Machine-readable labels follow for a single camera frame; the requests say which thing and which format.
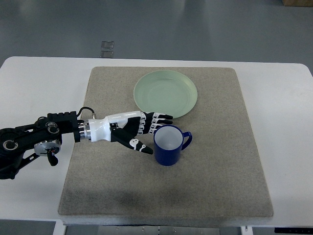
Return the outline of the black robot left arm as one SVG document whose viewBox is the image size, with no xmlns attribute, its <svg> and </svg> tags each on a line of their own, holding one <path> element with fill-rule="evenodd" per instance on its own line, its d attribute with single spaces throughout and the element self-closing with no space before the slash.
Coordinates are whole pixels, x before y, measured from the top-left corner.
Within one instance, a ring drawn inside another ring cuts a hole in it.
<svg viewBox="0 0 313 235">
<path fill-rule="evenodd" d="M 96 118 L 92 108 L 82 107 L 79 112 L 49 113 L 34 124 L 1 129 L 0 178 L 14 179 L 20 169 L 40 156 L 47 157 L 50 165 L 56 166 L 63 134 L 72 133 L 75 142 L 90 140 L 88 122 L 79 119 L 84 109 Z"/>
</svg>

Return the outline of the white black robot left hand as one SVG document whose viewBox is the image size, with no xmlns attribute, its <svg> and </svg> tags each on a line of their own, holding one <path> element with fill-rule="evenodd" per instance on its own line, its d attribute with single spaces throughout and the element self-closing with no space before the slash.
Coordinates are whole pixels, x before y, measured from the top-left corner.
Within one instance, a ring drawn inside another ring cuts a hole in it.
<svg viewBox="0 0 313 235">
<path fill-rule="evenodd" d="M 88 123 L 92 142 L 118 142 L 129 149 L 152 155 L 153 149 L 138 140 L 137 136 L 154 134 L 158 128 L 172 124 L 173 117 L 156 112 L 132 111 L 90 119 Z"/>
</svg>

